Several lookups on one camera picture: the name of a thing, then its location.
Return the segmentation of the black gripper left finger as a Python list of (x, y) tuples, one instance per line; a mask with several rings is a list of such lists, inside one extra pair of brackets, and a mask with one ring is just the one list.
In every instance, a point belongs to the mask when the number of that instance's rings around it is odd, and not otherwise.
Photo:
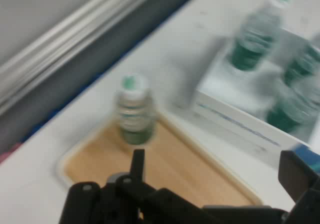
[(61, 224), (206, 224), (208, 215), (172, 191), (144, 182), (145, 151), (133, 152), (130, 171), (100, 187), (74, 184), (68, 191)]

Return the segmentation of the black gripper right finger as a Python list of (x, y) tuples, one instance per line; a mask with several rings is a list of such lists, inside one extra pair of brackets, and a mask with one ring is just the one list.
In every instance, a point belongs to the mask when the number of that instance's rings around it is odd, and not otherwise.
[(293, 151), (280, 153), (278, 180), (294, 206), (285, 224), (318, 224), (320, 222), (320, 176)]

